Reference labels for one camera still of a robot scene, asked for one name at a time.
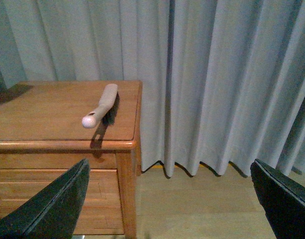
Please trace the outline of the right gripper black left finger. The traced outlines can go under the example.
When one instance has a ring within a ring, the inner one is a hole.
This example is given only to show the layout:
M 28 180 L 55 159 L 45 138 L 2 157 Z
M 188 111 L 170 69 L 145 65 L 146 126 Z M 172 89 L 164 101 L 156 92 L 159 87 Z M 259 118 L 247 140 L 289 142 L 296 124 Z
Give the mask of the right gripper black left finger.
M 0 239 L 72 238 L 89 183 L 87 159 L 0 220 Z

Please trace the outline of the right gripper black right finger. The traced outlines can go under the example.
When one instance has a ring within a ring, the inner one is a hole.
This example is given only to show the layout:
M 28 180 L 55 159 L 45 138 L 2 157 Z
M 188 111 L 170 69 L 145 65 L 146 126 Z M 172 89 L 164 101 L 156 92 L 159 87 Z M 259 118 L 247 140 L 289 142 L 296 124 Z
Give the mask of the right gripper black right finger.
M 278 239 L 305 239 L 305 187 L 256 159 L 251 164 L 254 189 Z

